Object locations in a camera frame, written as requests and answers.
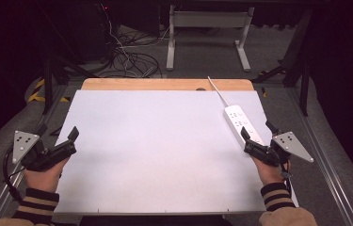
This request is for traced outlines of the black metal stand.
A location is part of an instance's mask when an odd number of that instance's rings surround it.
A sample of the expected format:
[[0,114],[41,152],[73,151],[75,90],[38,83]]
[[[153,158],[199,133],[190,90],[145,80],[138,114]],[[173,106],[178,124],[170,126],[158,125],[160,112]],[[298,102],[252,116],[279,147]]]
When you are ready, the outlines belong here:
[[312,13],[313,11],[311,9],[306,9],[303,13],[280,65],[269,72],[260,73],[257,78],[251,80],[252,83],[263,83],[265,80],[282,72],[286,72],[286,75],[282,80],[282,83],[286,88],[292,88],[297,81],[300,80],[301,85],[298,103],[304,116],[308,115],[307,99],[310,75],[303,45],[306,39],[307,29],[310,25]]

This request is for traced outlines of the person's left hand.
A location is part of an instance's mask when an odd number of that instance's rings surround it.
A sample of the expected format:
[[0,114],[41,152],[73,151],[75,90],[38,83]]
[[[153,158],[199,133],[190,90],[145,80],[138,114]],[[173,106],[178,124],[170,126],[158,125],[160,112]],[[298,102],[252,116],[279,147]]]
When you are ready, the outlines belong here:
[[55,193],[60,175],[68,161],[69,159],[66,158],[46,171],[26,169],[24,171],[24,178],[27,186],[44,192]]

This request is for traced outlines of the black tripod stand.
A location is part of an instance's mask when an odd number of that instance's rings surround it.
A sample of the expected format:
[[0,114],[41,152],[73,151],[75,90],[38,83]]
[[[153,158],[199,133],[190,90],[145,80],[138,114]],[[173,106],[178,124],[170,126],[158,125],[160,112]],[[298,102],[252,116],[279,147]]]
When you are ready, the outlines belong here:
[[46,115],[56,102],[54,97],[54,81],[60,86],[66,86],[70,80],[69,74],[75,73],[86,78],[95,78],[96,75],[88,72],[82,67],[71,63],[68,59],[62,56],[50,56],[43,64],[42,76],[44,85],[39,92],[39,96],[45,98],[43,115]]

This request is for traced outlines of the white power strip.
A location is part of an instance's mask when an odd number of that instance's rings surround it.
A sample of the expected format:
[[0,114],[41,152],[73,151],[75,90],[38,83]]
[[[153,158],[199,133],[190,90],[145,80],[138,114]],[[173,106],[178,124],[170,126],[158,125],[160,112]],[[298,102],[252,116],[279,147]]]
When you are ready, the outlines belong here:
[[239,105],[226,106],[223,112],[223,116],[226,122],[229,124],[235,138],[237,139],[242,149],[245,149],[246,145],[246,141],[241,135],[243,129],[246,130],[249,138],[252,141],[264,145],[264,142],[258,134],[257,130],[254,128],[249,118]]

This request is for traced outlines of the person's right hand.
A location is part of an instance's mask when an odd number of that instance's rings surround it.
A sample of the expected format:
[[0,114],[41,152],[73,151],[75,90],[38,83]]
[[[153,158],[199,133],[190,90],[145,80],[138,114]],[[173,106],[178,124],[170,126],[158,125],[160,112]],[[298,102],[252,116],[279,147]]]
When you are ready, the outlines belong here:
[[252,157],[263,186],[275,183],[283,183],[284,177],[281,175],[281,167],[268,166],[257,158]]

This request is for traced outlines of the white metal stand frame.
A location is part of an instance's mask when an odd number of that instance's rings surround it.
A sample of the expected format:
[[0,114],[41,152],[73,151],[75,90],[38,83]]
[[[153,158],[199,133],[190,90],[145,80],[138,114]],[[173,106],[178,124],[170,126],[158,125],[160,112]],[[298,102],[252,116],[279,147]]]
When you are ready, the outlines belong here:
[[182,11],[176,10],[174,5],[169,7],[168,28],[168,55],[166,69],[172,71],[175,58],[175,27],[227,27],[242,28],[242,35],[234,42],[239,55],[241,65],[245,72],[250,72],[248,57],[245,52],[245,41],[249,32],[251,20],[255,8],[248,8],[242,12],[220,12],[220,11]]

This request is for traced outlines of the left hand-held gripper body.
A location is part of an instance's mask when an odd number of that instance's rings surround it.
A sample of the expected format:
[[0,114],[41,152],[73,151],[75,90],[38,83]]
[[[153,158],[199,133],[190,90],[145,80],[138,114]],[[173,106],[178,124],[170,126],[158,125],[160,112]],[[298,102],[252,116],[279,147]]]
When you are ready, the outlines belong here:
[[14,134],[12,162],[27,170],[46,171],[76,153],[74,142],[66,140],[47,149],[39,136],[22,131]]

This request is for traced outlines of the yellow black hazard tape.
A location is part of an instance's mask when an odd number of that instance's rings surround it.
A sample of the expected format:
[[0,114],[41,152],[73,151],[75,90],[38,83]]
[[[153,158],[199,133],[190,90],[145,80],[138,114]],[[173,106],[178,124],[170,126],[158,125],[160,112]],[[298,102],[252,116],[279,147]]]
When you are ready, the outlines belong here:
[[[45,98],[43,96],[39,96],[39,92],[40,90],[42,89],[44,85],[44,79],[41,78],[39,80],[39,82],[37,83],[37,85],[34,87],[34,90],[32,91],[32,94],[29,96],[28,98],[28,102],[44,102],[45,101]],[[61,102],[63,103],[68,103],[72,100],[71,97],[62,97],[60,99]]]

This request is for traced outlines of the aluminium floor rail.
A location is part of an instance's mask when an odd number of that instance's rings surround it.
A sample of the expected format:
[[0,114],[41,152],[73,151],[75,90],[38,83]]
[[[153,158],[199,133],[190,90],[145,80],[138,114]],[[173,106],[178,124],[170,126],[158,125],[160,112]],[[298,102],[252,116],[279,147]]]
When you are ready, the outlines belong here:
[[5,215],[10,204],[15,202],[10,190],[17,189],[22,180],[23,176],[19,171],[14,171],[4,178],[4,188],[0,194],[0,218]]
[[299,98],[294,89],[287,88],[286,92],[289,99],[292,101],[300,120],[303,123],[305,131],[309,136],[309,141],[313,150],[313,156],[325,177],[326,183],[329,187],[330,193],[336,202],[336,205],[341,213],[346,226],[353,226],[353,207],[345,193],[345,190],[341,184],[341,180],[332,166],[326,153],[323,151],[322,145],[313,130],[312,125],[307,116],[303,114],[300,108]]

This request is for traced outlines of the white board sheet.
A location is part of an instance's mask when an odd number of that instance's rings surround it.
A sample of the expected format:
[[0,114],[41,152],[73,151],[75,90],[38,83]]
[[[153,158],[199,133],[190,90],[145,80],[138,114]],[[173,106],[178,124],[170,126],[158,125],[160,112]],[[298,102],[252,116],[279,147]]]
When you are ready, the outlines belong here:
[[271,139],[254,91],[79,90],[62,131],[79,136],[58,186],[59,214],[262,211],[262,183],[226,122],[240,105]]

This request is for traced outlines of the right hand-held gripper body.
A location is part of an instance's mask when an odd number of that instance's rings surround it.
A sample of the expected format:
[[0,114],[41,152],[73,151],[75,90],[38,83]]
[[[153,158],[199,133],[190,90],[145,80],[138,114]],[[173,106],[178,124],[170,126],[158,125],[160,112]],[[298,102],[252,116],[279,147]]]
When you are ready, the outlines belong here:
[[273,167],[286,164],[291,155],[295,155],[310,163],[314,161],[293,132],[274,136],[269,146],[261,145],[250,139],[246,141],[244,152]]

